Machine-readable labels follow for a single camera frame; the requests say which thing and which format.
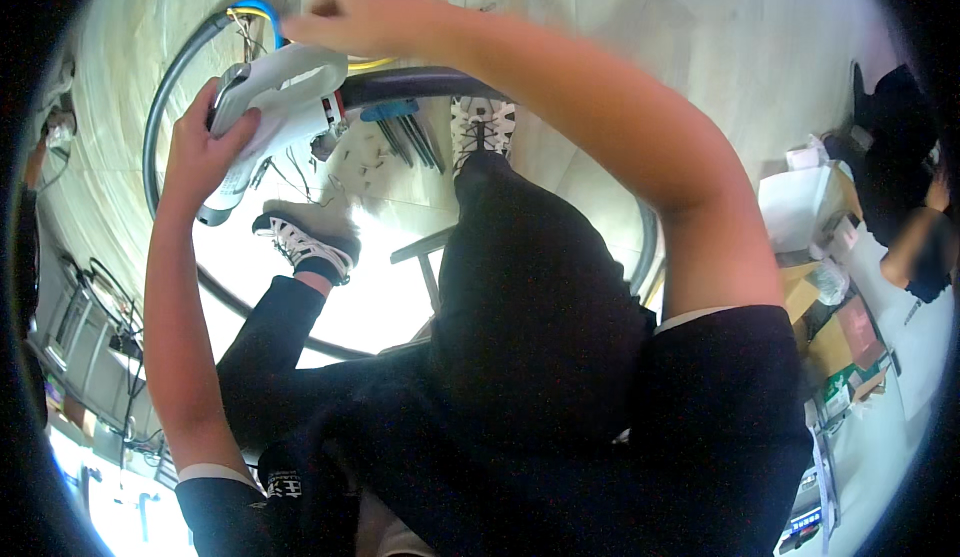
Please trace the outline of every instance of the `white handheld device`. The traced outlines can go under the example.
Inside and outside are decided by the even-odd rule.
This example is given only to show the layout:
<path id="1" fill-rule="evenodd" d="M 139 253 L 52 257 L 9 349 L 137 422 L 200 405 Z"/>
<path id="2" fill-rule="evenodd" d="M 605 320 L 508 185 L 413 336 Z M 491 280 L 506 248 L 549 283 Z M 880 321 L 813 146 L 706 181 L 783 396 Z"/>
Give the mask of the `white handheld device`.
<path id="1" fill-rule="evenodd" d="M 305 44 L 288 44 L 252 62 L 231 65 L 217 85 L 206 120 L 210 134 L 221 138 L 250 107 L 260 109 L 260 126 L 220 186 L 203 201 L 197 220 L 207 226 L 223 224 L 264 160 L 339 124 L 334 93 L 346 79 L 346 55 Z"/>

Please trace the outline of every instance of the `black t-shirt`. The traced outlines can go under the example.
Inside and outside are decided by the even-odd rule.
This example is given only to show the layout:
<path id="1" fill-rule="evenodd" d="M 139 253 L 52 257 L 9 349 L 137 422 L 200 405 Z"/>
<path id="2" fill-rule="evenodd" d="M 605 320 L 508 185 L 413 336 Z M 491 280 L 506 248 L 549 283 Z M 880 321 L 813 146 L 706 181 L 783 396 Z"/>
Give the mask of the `black t-shirt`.
<path id="1" fill-rule="evenodd" d="M 200 555 L 353 554 L 356 497 L 321 450 L 335 438 L 357 478 L 439 555 L 769 554 L 812 449 L 786 312 L 755 305 L 681 323 L 649 341 L 637 369 L 627 443 L 481 445 L 424 385 L 392 375 L 268 449 L 266 499 L 214 478 L 180 483 L 177 498 Z"/>

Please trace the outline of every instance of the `white floor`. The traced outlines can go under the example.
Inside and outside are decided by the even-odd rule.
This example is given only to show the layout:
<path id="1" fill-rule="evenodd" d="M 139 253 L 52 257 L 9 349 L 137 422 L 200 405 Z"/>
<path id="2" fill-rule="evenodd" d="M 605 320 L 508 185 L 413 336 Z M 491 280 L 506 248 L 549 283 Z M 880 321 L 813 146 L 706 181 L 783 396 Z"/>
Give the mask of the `white floor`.
<path id="1" fill-rule="evenodd" d="M 69 171 L 45 193 L 41 210 L 78 262 L 100 259 L 137 298 L 151 229 L 140 171 L 147 112 L 183 42 L 228 1 L 91 0 L 77 22 L 79 134 Z M 305 0 L 270 1 L 279 11 L 292 13 Z M 785 151 L 808 134 L 841 123 L 850 108 L 851 60 L 863 65 L 868 87 L 898 62 L 875 0 L 450 1 L 471 8 L 493 5 L 558 24 L 630 57 L 717 123 L 754 185 L 786 168 Z M 239 59 L 240 47 L 234 35 L 222 34 L 187 68 L 161 128 L 161 168 L 173 121 L 204 80 Z M 435 114 L 442 110 L 430 109 Z M 443 120 L 430 118 L 440 143 L 446 137 Z M 517 121 L 517 171 L 580 209 L 631 272 L 643 241 L 634 198 L 533 114 L 522 111 Z M 366 131 L 351 134 L 351 142 L 360 138 L 366 143 Z M 635 151 L 643 159 L 643 147 Z M 342 152 L 331 157 L 331 167 L 338 163 L 343 164 Z M 388 164 L 369 186 L 367 179 L 353 185 L 356 180 L 343 176 L 344 184 L 360 195 L 365 249 L 353 282 L 335 291 L 314 329 L 324 340 L 366 351 L 408 340 L 430 311 L 416 263 L 390 265 L 390 252 L 449 226 L 457 212 L 449 175 L 412 173 L 389 159 Z M 317 180 L 323 179 L 318 173 Z M 265 180 L 260 189 L 262 196 L 295 197 L 298 192 L 278 179 Z M 251 304 L 271 276 L 289 269 L 269 244 L 249 234 L 257 198 L 247 197 L 222 227 L 198 228 L 195 234 L 200 263 Z M 206 295 L 204 309 L 219 356 L 241 322 Z M 307 351 L 300 365 L 326 362 Z M 837 467 L 849 475 L 841 490 L 844 520 L 832 554 L 849 554 L 867 533 L 870 520 L 889 499 L 879 488 L 896 486 L 916 449 L 917 431 L 925 428 L 916 418 L 904 421 L 903 409 L 893 404 L 895 395 L 880 397 L 867 418 L 848 421 L 837 437 Z"/>

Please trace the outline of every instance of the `leg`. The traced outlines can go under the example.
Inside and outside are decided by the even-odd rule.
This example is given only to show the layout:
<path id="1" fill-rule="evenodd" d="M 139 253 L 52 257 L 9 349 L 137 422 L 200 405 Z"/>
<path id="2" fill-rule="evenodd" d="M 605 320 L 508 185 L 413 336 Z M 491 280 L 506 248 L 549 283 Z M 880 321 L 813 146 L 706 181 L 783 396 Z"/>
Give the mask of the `leg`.
<path id="1" fill-rule="evenodd" d="M 431 375 L 489 442 L 610 442 L 649 320 L 576 208 L 473 153 L 443 254 Z"/>
<path id="2" fill-rule="evenodd" d="M 217 365 L 226 420 L 253 461 L 307 423 L 328 390 L 301 375 L 297 362 L 331 286 L 349 280 L 360 252 L 353 229 L 316 204 L 269 201 L 264 209 L 254 231 L 274 238 L 294 278 L 273 278 Z"/>

